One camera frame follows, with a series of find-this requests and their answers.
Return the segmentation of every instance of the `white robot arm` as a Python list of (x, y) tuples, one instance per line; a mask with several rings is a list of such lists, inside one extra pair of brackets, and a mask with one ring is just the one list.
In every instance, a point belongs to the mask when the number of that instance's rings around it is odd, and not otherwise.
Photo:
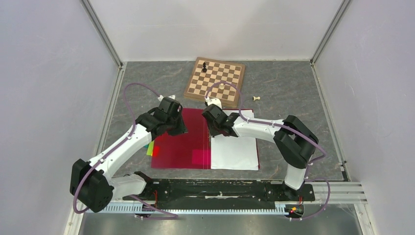
[(172, 97), (164, 97), (157, 108), (140, 115), (135, 125), (105, 151), (88, 162), (77, 160), (72, 166), (71, 194), (77, 196), (93, 212), (104, 209), (113, 198), (140, 194), (146, 186), (145, 175), (132, 174), (113, 178), (115, 172), (156, 137), (166, 132), (171, 136), (186, 133), (181, 113), (182, 106), (178, 101)]
[(303, 138), (293, 135), (292, 132), (274, 126), (274, 124), (289, 126), (318, 143), (317, 137), (297, 117), (289, 115), (284, 120), (248, 119), (242, 118), (237, 112), (226, 115), (218, 99), (208, 99), (207, 105), (202, 115), (213, 138), (216, 135), (230, 136), (230, 138), (253, 137), (275, 143), (288, 163), (283, 182), (288, 187), (287, 192), (292, 193), (293, 196), (298, 194), (304, 184), (308, 161), (316, 148)]

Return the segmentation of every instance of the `marble-patterned floor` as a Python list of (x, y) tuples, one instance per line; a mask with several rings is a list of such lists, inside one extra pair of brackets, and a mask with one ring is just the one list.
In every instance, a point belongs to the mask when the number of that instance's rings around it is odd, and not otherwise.
[[(309, 62), (306, 61), (239, 61), (246, 65), (242, 93), (244, 108), (253, 109), (256, 118), (281, 119), (295, 115), (313, 131), (320, 144), (328, 152), (327, 158), (315, 163), (310, 169), (310, 178), (326, 177), (342, 180), (339, 160), (328, 129), (323, 106)], [(205, 108), (200, 101), (184, 98), (184, 89), (189, 80), (194, 61), (181, 62), (128, 62), (121, 89), (131, 82), (142, 82), (155, 88), (164, 96), (176, 95), (185, 108)], [(260, 96), (252, 101), (252, 96)], [(143, 87), (130, 87), (128, 100), (138, 117), (158, 106), (155, 95)], [(110, 146), (131, 126), (131, 118), (119, 93), (105, 148)], [(141, 149), (115, 174), (115, 177), (142, 171), (152, 178), (193, 179), (276, 179), (282, 180), (287, 163), (274, 143), (258, 140), (260, 169), (243, 170), (198, 170), (198, 169), (152, 169), (151, 157)]]

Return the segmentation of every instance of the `wooden chessboard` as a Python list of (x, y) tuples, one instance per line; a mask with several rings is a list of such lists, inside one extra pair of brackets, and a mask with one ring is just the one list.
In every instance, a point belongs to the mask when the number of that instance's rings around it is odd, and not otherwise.
[[(202, 72), (203, 62), (206, 62), (206, 72)], [(208, 88), (219, 81), (232, 83), (240, 90), (244, 72), (245, 65), (242, 64), (198, 57), (184, 96), (204, 101)], [(239, 94), (229, 85), (225, 85), (223, 90), (219, 88), (219, 85), (215, 86), (209, 97), (218, 98), (222, 104), (231, 108), (236, 108), (239, 102)]]

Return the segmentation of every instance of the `black chess piece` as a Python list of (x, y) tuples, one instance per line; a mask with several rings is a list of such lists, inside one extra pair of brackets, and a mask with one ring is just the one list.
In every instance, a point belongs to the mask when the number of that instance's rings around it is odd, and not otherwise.
[(206, 63), (205, 63), (205, 62), (203, 62), (203, 69), (202, 69), (202, 72), (207, 72), (207, 70), (208, 70), (208, 69), (206, 69)]

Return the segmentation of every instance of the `red sheet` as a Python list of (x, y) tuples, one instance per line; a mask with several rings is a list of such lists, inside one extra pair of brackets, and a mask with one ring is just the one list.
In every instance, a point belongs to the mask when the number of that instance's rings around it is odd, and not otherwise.
[(152, 168), (210, 169), (209, 131), (202, 112), (184, 108), (182, 116), (188, 133), (165, 133), (154, 140)]

